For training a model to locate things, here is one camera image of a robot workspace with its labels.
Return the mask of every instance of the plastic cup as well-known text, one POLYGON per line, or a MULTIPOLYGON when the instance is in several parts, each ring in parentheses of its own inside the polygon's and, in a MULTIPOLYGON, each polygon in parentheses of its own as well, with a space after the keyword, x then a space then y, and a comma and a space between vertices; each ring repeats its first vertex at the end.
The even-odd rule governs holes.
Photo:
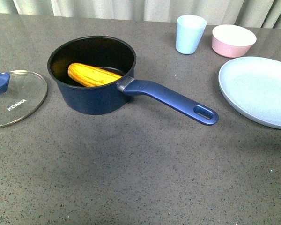
POLYGON ((207 21, 197 15, 182 15, 177 19, 176 49, 182 54, 193 54, 204 33, 207 21))

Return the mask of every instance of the gray countertop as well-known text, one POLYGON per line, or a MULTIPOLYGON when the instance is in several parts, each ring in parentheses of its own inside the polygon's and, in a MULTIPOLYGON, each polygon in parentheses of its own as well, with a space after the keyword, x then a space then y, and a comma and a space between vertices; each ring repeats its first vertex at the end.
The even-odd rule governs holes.
MULTIPOLYGON (((29 117, 0 128, 0 225, 280 224, 281 130, 238 113, 221 94, 230 59, 175 49, 176 24, 0 14, 0 72, 41 74, 49 91, 29 117), (134 76, 218 112, 203 126, 139 96, 106 115, 69 108, 47 61, 63 43, 108 35, 137 55, 134 76)), ((250 28, 246 56, 281 61, 281 30, 250 28)))

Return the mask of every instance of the glass lid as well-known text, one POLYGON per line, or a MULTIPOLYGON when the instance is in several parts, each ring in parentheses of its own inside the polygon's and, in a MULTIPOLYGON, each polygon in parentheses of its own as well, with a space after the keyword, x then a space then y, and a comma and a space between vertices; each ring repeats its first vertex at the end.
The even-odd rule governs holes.
POLYGON ((9 81, 5 81, 7 90, 0 92, 0 128, 31 115, 43 103, 48 92, 46 80, 37 73, 15 70, 0 74, 0 82, 4 76, 8 76, 9 81))

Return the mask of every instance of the yellow corn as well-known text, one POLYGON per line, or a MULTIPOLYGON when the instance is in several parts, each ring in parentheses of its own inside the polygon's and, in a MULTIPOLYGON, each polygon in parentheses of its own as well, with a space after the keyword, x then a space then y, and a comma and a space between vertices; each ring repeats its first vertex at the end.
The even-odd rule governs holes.
POLYGON ((112 72, 81 63, 72 63, 67 72, 69 77, 85 87, 96 87, 121 78, 112 72))

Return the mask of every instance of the saucepan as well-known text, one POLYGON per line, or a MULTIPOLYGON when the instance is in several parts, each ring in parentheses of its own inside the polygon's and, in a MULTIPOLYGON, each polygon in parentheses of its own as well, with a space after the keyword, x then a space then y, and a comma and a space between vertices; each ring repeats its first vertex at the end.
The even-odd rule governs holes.
POLYGON ((134 79, 135 64, 135 51, 126 42, 115 37, 89 36, 58 47, 49 57, 47 66, 64 101, 80 113, 110 113, 129 102, 131 96, 147 95, 201 124, 213 125, 218 121, 214 110, 158 83, 134 79), (102 68, 122 77, 106 85, 83 87, 67 74, 69 65, 75 62, 102 68))

